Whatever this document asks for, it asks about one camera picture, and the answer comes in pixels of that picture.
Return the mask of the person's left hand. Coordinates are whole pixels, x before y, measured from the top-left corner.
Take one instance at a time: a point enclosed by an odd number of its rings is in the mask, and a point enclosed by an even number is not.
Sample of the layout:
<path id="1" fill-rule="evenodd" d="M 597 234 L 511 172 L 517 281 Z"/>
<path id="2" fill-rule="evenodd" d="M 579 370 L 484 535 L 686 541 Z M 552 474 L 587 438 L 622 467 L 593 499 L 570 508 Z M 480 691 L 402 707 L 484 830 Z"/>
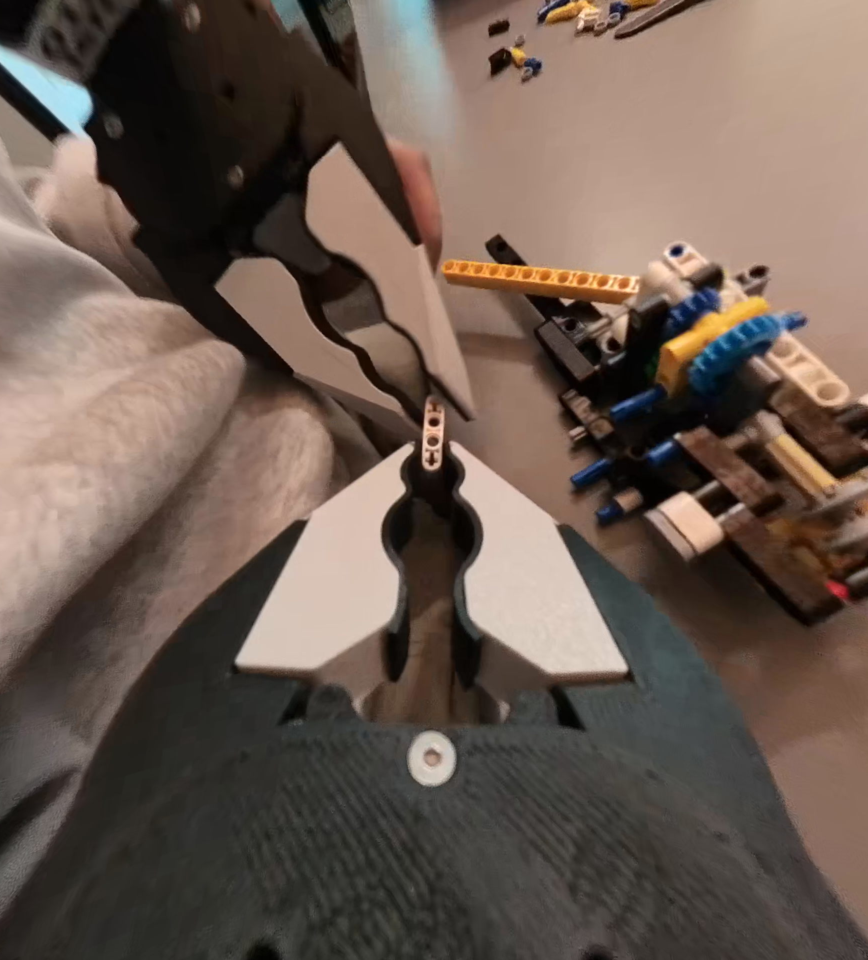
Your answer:
<path id="1" fill-rule="evenodd" d="M 396 138 L 389 137 L 387 144 L 428 259 L 436 268 L 443 250 L 443 213 L 428 155 Z"/>

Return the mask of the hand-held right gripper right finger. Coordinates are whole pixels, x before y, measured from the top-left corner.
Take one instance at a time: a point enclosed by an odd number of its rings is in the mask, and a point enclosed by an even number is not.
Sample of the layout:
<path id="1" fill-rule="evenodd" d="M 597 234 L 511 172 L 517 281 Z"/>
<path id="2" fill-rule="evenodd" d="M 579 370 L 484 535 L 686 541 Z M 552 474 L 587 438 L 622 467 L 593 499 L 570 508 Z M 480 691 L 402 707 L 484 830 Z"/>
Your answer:
<path id="1" fill-rule="evenodd" d="M 629 665 L 559 524 L 452 440 L 452 499 L 469 552 L 454 583 L 457 677 L 511 704 L 522 692 L 627 679 Z"/>

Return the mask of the lego vehicle chassis assembly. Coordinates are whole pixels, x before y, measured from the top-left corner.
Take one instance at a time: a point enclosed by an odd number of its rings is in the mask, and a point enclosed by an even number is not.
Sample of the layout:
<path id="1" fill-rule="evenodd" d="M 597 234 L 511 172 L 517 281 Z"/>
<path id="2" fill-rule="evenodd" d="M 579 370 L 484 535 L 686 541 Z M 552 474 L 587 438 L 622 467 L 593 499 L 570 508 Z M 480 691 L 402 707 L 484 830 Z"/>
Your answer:
<path id="1" fill-rule="evenodd" d="M 685 242 L 641 276 L 528 265 L 505 239 L 446 283 L 523 297 L 565 390 L 573 444 L 606 484 L 599 526 L 631 515 L 692 564 L 726 552 L 811 626 L 868 599 L 868 391 L 764 297 L 764 265 L 730 272 Z"/>

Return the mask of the small white lego beam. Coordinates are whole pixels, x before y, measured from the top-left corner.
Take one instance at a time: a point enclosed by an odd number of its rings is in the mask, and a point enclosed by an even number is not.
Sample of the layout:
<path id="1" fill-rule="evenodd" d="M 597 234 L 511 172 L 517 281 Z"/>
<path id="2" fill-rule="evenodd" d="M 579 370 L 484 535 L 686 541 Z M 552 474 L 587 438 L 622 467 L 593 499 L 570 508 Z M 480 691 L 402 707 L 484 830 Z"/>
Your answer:
<path id="1" fill-rule="evenodd" d="M 419 462 L 426 475 L 438 474 L 443 468 L 446 446 L 445 405 L 435 395 L 429 395 L 423 410 Z"/>

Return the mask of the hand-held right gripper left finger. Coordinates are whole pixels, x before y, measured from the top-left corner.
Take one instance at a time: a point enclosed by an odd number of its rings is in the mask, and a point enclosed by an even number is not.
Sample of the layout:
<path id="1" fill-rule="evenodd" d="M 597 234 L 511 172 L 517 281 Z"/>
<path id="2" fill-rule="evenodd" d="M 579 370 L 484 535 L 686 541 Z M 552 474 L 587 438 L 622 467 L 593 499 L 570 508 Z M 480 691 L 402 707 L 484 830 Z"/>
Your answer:
<path id="1" fill-rule="evenodd" d="M 386 642 L 403 619 L 399 562 L 383 523 L 407 495 L 406 443 L 314 510 L 234 660 L 240 673 L 369 697 L 392 673 Z"/>

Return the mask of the scattered loose lego pieces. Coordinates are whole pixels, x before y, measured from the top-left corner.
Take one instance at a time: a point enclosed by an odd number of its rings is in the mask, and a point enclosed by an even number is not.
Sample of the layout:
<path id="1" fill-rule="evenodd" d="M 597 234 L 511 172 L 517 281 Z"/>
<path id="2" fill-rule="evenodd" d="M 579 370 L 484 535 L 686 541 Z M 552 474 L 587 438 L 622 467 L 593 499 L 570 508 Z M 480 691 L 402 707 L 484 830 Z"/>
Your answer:
<path id="1" fill-rule="evenodd" d="M 613 34 L 616 40 L 632 39 L 644 32 L 700 6 L 702 1 L 548 1 L 536 11 L 538 26 L 569 22 L 575 37 L 602 37 Z M 523 82 L 541 74 L 542 60 L 525 51 L 526 37 L 519 34 L 488 56 L 489 75 L 514 70 Z"/>

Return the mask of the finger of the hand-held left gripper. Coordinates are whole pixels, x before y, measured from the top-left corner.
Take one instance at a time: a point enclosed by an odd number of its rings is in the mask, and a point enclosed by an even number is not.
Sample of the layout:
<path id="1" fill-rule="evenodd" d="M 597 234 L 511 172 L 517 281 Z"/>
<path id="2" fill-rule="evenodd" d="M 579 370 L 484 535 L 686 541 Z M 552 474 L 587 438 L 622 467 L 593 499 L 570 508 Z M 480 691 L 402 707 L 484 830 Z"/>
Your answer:
<path id="1" fill-rule="evenodd" d="M 296 379 L 397 438 L 420 436 L 417 405 L 383 380 L 364 349 L 309 316 L 299 283 L 281 261 L 235 259 L 215 290 Z"/>
<path id="2" fill-rule="evenodd" d="M 347 338 L 385 386 L 412 402 L 437 393 L 476 416 L 468 367 L 428 254 L 415 244 L 347 149 L 334 144 L 308 174 L 305 219 L 328 253 L 365 276 L 380 317 Z"/>

